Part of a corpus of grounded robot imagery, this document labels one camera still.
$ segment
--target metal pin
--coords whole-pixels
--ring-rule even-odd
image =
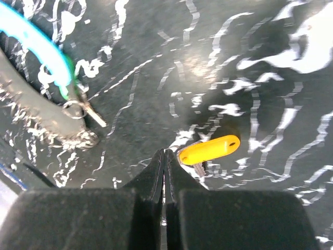
[[[77,86],[79,87],[80,94],[81,94],[81,101],[83,103],[82,107],[85,109],[87,114],[91,116],[91,118],[93,118],[102,128],[105,128],[107,126],[107,123],[103,120],[103,118],[98,113],[96,113],[93,110],[92,106],[90,105],[90,103],[88,101],[88,98],[86,95],[87,89],[81,84],[77,84]]]
[[[106,122],[98,113],[93,110],[89,102],[83,103],[83,108],[85,111],[87,111],[87,114],[90,115],[91,118],[93,118],[102,128],[106,127]]]

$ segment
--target black plastic part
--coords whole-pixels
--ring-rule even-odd
[[[163,188],[163,150],[157,151],[149,165],[122,189],[135,189],[140,196],[141,216],[145,218],[141,228],[150,229],[155,248],[160,248]]]
[[[177,203],[183,189],[207,191],[179,165],[172,150],[166,150],[164,157],[165,203]]]

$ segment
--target black floor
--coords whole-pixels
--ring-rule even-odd
[[[241,147],[210,162],[202,184],[292,192],[323,249],[333,246],[331,1],[34,2],[15,8],[74,59],[108,124],[87,117],[101,142],[70,154],[41,145],[0,110],[1,135],[55,184],[117,188],[157,149],[231,126]],[[4,34],[0,47],[39,90],[34,55]],[[63,102],[53,84],[48,90]]]

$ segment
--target green cord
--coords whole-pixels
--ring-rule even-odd
[[[65,55],[65,59],[66,59],[66,63],[67,63],[67,66],[69,67],[69,70],[71,72],[71,79],[74,79],[74,84],[75,84],[75,90],[76,90],[76,94],[79,95],[79,92],[76,88],[76,84],[77,84],[77,80],[76,80],[76,77],[75,77],[75,66],[74,66],[74,63],[73,61],[71,60],[71,58],[67,55]],[[69,97],[68,97],[68,90],[67,90],[67,87],[60,87],[59,88],[60,90],[60,94],[61,96],[65,99],[65,100],[68,100]]]

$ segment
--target white vein pattern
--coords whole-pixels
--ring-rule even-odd
[[[125,81],[129,76],[131,76],[134,72],[136,72],[137,70],[141,69],[144,65],[150,63],[153,61],[154,58],[149,59],[145,62],[143,62],[142,64],[134,67],[133,70],[131,70],[127,75],[125,75],[119,82],[115,83],[114,85],[112,85],[111,87],[109,87],[108,89],[104,90],[104,93],[107,93],[108,91],[112,90],[113,88],[117,87],[119,84],[121,84],[123,81]]]
[[[333,221],[331,225],[325,229],[325,232],[322,236],[317,236],[317,240],[322,243],[324,249],[332,249],[333,247],[333,240],[332,239],[332,231],[333,231]]]
[[[180,82],[185,83],[186,79],[185,79],[184,66],[183,66],[182,62],[179,60],[176,60],[174,63],[176,64],[177,69],[178,69]]]
[[[197,108],[200,106],[200,104],[202,103],[202,97],[204,96],[204,94],[195,94],[194,97],[192,97],[191,101],[193,103],[193,105],[191,106],[191,108]]]
[[[162,43],[161,46],[166,46],[172,40],[175,40],[175,39],[178,38],[178,37],[170,37],[170,36],[168,36],[163,30],[160,30],[159,32],[157,32],[157,35],[159,35],[160,37],[162,37],[165,40],[165,42]]]
[[[64,150],[57,155],[60,170],[53,174],[53,179],[55,180],[56,185],[59,188],[66,186],[70,178],[69,175],[74,172],[79,161],[76,152],[72,152],[71,156],[65,161],[65,164],[63,164],[60,156],[63,155],[65,152],[66,151]]]
[[[248,15],[251,15],[251,14],[253,14],[253,13],[251,13],[251,12],[239,13],[239,14],[236,14],[236,15],[230,17],[228,20],[226,20],[224,22],[224,24],[222,25],[220,30],[214,36],[213,51],[212,51],[212,53],[209,54],[210,61],[208,62],[207,67],[211,67],[215,64],[215,62],[217,60],[217,55],[221,52],[221,48],[220,48],[221,37],[223,35],[227,34],[227,30],[228,30],[231,22],[234,21],[235,19],[241,17],[241,16],[248,16]]]
[[[66,39],[67,35],[70,35],[74,31],[75,24],[82,19],[87,9],[87,3],[85,0],[78,0],[78,3],[81,6],[81,12],[78,16],[75,16],[71,12],[66,10],[61,12],[61,42]]]
[[[273,79],[275,81],[283,81],[284,80],[277,73],[266,72],[266,73],[263,73],[261,76],[259,76],[258,79],[255,80],[255,82],[268,82],[270,79]]]
[[[257,87],[256,84],[250,82],[249,79],[246,78],[239,78],[232,81],[234,82],[234,86],[231,89],[223,90],[226,95],[233,95],[242,89],[249,91]]]
[[[243,59],[237,66],[246,69],[260,61],[266,61],[277,68],[291,68],[298,73],[306,74],[328,66],[332,61],[333,32],[323,29],[326,23],[333,23],[333,3],[328,3],[319,13],[304,21],[299,29],[290,35],[290,48],[280,54],[264,57],[259,60]],[[298,50],[293,46],[301,36],[306,36],[308,45],[303,56],[299,58]]]
[[[171,98],[175,98],[175,97],[177,98],[177,102],[181,102],[183,100],[181,92],[174,92],[171,94]],[[172,117],[174,117],[174,118],[179,117],[179,115],[177,115],[176,111],[175,111],[175,102],[169,103],[169,112]]]
[[[27,81],[30,81],[28,66],[26,63],[26,57],[27,57],[28,51],[29,50],[24,45],[16,43],[12,50],[12,54],[14,54],[16,57],[15,63],[17,64],[18,70],[23,70],[25,79]]]
[[[286,108],[284,110],[284,113],[282,114],[281,122],[279,123],[277,128],[274,130],[274,132],[270,136],[267,136],[261,142],[262,156],[261,156],[259,166],[265,166],[265,162],[266,162],[268,153],[273,149],[274,146],[276,146],[283,140],[284,130],[292,123],[292,121],[294,120],[294,118],[297,115],[297,112],[299,110],[301,110],[302,107],[293,105],[291,97],[294,96],[296,93],[301,92],[302,89],[303,89],[302,83],[297,82],[297,83],[295,83],[295,88],[293,89],[293,91],[284,98]]]
[[[255,50],[262,46],[262,44],[257,44],[253,48],[249,47],[249,38],[259,29],[263,24],[267,23],[271,18],[266,17],[262,19],[260,22],[256,23],[241,39],[241,48],[244,53],[247,51]]]
[[[118,188],[118,183],[122,183],[122,180],[118,180],[116,177],[113,177],[112,181],[113,181],[113,188],[114,189]]]
[[[286,19],[286,18],[292,18],[292,11],[296,6],[306,4],[307,1],[303,0],[288,0],[288,4],[283,7],[280,12],[277,14],[277,16],[272,20],[272,21],[277,21],[281,19]]]
[[[96,168],[96,169],[93,170],[92,175],[93,175],[96,171],[99,171],[100,169],[102,169],[102,167],[103,167],[103,165],[104,165],[105,152],[106,152],[106,150],[103,150],[102,155],[100,156],[100,164],[99,164],[98,168]]]
[[[183,33],[183,41],[187,44],[190,39],[190,32],[195,29],[199,21],[200,13],[198,12],[197,7],[194,5],[193,0],[182,0],[181,2],[185,2],[189,12],[192,15],[192,22],[188,28],[184,29]]]
[[[23,15],[27,19],[31,19],[33,15],[37,14],[41,9],[43,9],[46,0],[37,0],[34,2],[33,0],[23,0]]]
[[[164,73],[161,81],[160,81],[160,85],[157,87],[157,91],[160,92],[164,85],[165,85],[165,82],[167,81],[168,77],[169,77],[169,74],[171,73],[171,71],[174,69],[175,67],[171,67],[169,69],[167,69],[167,71]]]
[[[87,179],[85,179],[85,181],[81,184],[80,189],[82,189],[83,186],[84,186],[85,184],[87,184],[88,181],[96,181],[96,179],[94,179],[94,178],[87,178]]]
[[[129,102],[127,103],[126,106],[124,106],[124,107],[122,107],[121,109],[118,110],[116,116],[113,119],[111,131],[107,134],[107,138],[110,138],[110,136],[116,130],[116,124],[117,124],[117,121],[118,121],[118,118],[119,118],[121,112],[123,112],[124,109],[127,109],[127,108],[131,107],[131,105],[133,103],[133,100],[134,100],[134,93],[135,93],[135,89],[136,89],[136,86],[137,86],[138,79],[139,79],[139,71],[134,74],[134,79],[133,79],[133,84],[132,84],[131,93],[130,93],[130,97],[129,97]]]
[[[129,2],[129,0],[117,0],[114,8],[116,9],[119,21],[116,29],[116,36],[114,37],[116,40],[119,40],[122,35],[122,31],[124,28],[124,24],[126,22],[126,9],[125,5]]]
[[[286,190],[296,192],[296,197],[303,202],[303,205],[309,206],[324,196],[327,191],[326,185],[333,184],[332,178],[333,166],[325,165],[315,171],[309,179],[305,180],[303,185],[292,186]]]
[[[60,39],[61,34],[58,32],[58,5],[60,0],[55,0],[53,3],[52,17],[48,14],[41,12],[40,15],[44,17],[48,22],[52,23],[53,34],[52,41],[57,42]]]
[[[297,158],[299,158],[302,154],[304,154],[306,151],[308,151],[313,146],[316,146],[319,143],[324,143],[325,142],[325,137],[328,134],[327,131],[326,131],[326,129],[329,126],[329,123],[330,123],[332,117],[333,117],[333,110],[330,113],[325,114],[325,115],[323,115],[321,117],[321,123],[320,123],[320,125],[317,128],[318,135],[316,136],[316,139],[314,139],[313,141],[307,143],[302,148],[300,148],[295,153],[293,153],[292,155],[289,156],[289,158],[288,158],[288,160],[287,160],[287,162],[285,164],[285,171],[280,176],[279,179],[275,180],[276,182],[282,181],[285,178],[290,177],[290,171],[291,171],[292,164],[293,164],[293,162]]]
[[[15,141],[15,137],[12,136],[12,132],[13,131],[9,131],[9,130],[6,130],[6,133],[5,133],[5,140],[8,142],[8,144],[11,146],[11,147],[14,147],[14,141]]]
[[[221,64],[218,64],[215,66],[215,69],[213,69],[211,71],[211,73],[205,77],[205,79],[209,79],[209,78],[216,78],[217,76],[217,73],[220,72],[225,66],[227,66],[230,62],[236,60],[237,58],[239,57],[239,55],[234,55],[234,56],[231,56],[230,58],[226,59],[223,63]]]
[[[256,140],[256,135],[259,127],[257,116],[258,116],[258,109],[260,108],[260,98],[256,90],[253,90],[251,94],[253,98],[253,106],[251,107],[251,115],[250,115],[251,130],[250,130],[248,154],[252,154],[254,150],[256,150],[258,147],[261,146],[261,143],[258,140]]]

